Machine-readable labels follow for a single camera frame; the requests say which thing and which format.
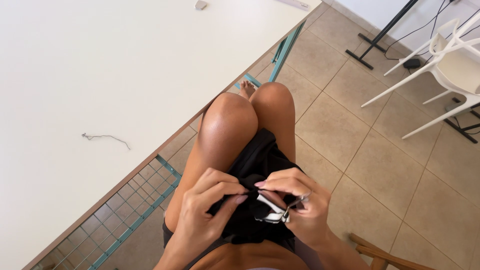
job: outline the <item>black metal stand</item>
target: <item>black metal stand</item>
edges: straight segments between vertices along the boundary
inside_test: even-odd
[[[453,101],[455,101],[456,103],[460,103],[461,101],[458,100],[457,98],[452,98]],[[471,108],[475,108],[475,107],[478,107],[480,106],[480,103],[477,104],[477,105],[474,105],[472,106]],[[479,119],[480,119],[480,114],[478,114],[476,111],[474,110],[471,110],[470,111],[471,114],[477,116]],[[457,130],[458,132],[461,133],[461,135],[465,136],[465,138],[469,139],[472,143],[476,144],[478,143],[478,141],[476,139],[474,139],[472,136],[470,136],[470,134],[466,133],[465,131],[467,130],[470,130],[470,129],[474,129],[474,128],[477,128],[477,127],[480,127],[480,123],[479,124],[475,124],[475,125],[471,125],[471,126],[468,126],[468,127],[464,127],[464,128],[460,128],[459,126],[457,126],[456,124],[452,123],[452,121],[448,120],[448,119],[445,119],[444,120],[447,124],[449,124],[451,127],[453,127],[455,130]]]
[[[397,13],[397,15],[395,15],[395,17],[385,26],[384,29],[382,29],[380,31],[380,33],[373,39],[373,40],[370,40],[368,39],[366,36],[362,35],[362,34],[359,34],[359,37],[363,38],[365,41],[367,41],[368,43],[370,43],[370,47],[360,56],[358,57],[357,55],[355,55],[353,52],[349,51],[349,50],[346,50],[345,52],[348,53],[351,57],[357,59],[360,63],[364,64],[366,67],[368,67],[369,69],[373,69],[372,66],[370,66],[367,62],[365,62],[363,60],[363,57],[373,48],[377,48],[379,49],[380,51],[382,52],[386,52],[386,50],[380,46],[377,45],[378,41],[380,41],[380,39],[382,39],[385,34],[403,17],[403,15],[405,15],[408,10],[413,7],[413,5],[415,5],[415,3],[417,2],[418,0],[410,0],[408,1],[408,3],[400,10],[400,12]]]

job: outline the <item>black garment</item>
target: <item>black garment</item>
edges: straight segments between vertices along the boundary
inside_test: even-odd
[[[266,129],[258,131],[227,171],[228,174],[237,177],[240,184],[250,191],[247,193],[248,198],[237,207],[225,226],[222,236],[186,269],[189,269],[208,252],[226,243],[261,243],[266,239],[295,252],[293,240],[295,235],[287,229],[284,223],[273,224],[255,220],[255,217],[264,218],[270,211],[270,207],[256,200],[258,188],[253,185],[265,180],[272,172],[293,167],[299,168],[278,149],[275,135]],[[215,215],[227,198],[228,196],[224,196],[223,199],[212,205],[208,212]],[[284,201],[288,204],[295,199],[292,195],[286,195]],[[173,233],[165,223],[163,230],[165,247]]]

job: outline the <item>bare foot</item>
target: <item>bare foot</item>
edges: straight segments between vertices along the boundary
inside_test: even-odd
[[[253,84],[249,81],[242,81],[240,83],[240,93],[239,95],[246,98],[250,99],[250,97],[253,95],[255,92],[255,88],[253,88]]]

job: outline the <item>gray string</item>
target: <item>gray string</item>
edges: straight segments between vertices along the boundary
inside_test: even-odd
[[[128,144],[127,144],[126,142],[124,142],[124,141],[122,141],[122,140],[120,140],[120,139],[117,139],[117,138],[115,138],[115,137],[112,136],[112,135],[89,136],[89,135],[87,135],[87,133],[83,133],[83,134],[82,134],[82,137],[85,137],[85,138],[87,138],[88,140],[91,140],[91,139],[93,139],[93,138],[95,138],[95,137],[112,137],[112,138],[116,139],[117,141],[123,142],[123,143],[127,146],[128,150],[131,150],[130,147],[128,147]]]

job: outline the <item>pink nail polish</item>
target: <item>pink nail polish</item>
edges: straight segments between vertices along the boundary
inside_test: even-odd
[[[241,203],[244,202],[247,198],[248,198],[247,195],[241,195],[240,197],[237,198],[237,200],[235,201],[235,203],[236,203],[236,204],[241,204]]]
[[[256,183],[254,183],[253,185],[256,186],[256,187],[262,187],[262,186],[265,185],[265,181],[256,182]]]

